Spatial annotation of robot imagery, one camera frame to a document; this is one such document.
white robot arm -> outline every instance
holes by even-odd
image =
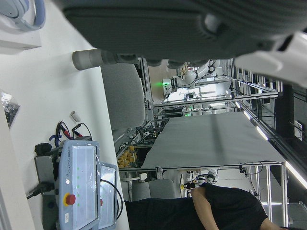
[[[197,80],[211,78],[215,68],[220,65],[219,60],[210,60],[205,65],[201,66],[196,71],[188,71],[185,75],[185,79],[175,77],[172,79],[172,85],[178,88],[194,89]]]

chair backrest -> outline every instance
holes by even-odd
[[[142,82],[133,64],[101,67],[112,130],[142,125],[145,103]]]
[[[132,182],[132,200],[138,201],[147,198],[175,199],[175,185],[171,180],[155,180],[139,183]]]
[[[155,180],[149,183],[150,197],[160,199],[175,199],[175,185],[171,180]]]

desk surface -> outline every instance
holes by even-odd
[[[42,47],[17,55],[0,54],[0,88],[20,105],[10,133],[28,193],[38,183],[34,146],[48,142],[60,120],[73,128],[76,123],[70,118],[71,111],[77,112],[100,143],[101,160],[117,163],[101,70],[78,71],[71,60],[73,51],[92,47],[52,2],[46,1],[46,8],[46,24],[40,31]],[[43,229],[41,201],[40,195],[28,201],[36,230]],[[125,210],[117,229],[129,229]]]

white box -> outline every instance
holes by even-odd
[[[33,23],[34,3],[32,0],[29,3],[30,8],[25,13],[24,19]],[[0,54],[14,54],[41,46],[39,31],[22,31],[10,18],[0,14]]]

ceiling light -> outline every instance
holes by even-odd
[[[265,140],[268,140],[268,137],[264,134],[264,132],[258,126],[256,127],[256,129]]]
[[[289,162],[286,161],[286,167],[299,180],[299,182],[307,189],[307,181],[298,173]]]
[[[238,102],[236,102],[236,106],[240,109],[241,108],[241,106],[240,106],[240,104],[238,103]]]
[[[245,111],[243,111],[243,113],[244,113],[244,115],[250,120],[251,118],[250,118],[250,115],[247,113],[247,112],[245,112]]]

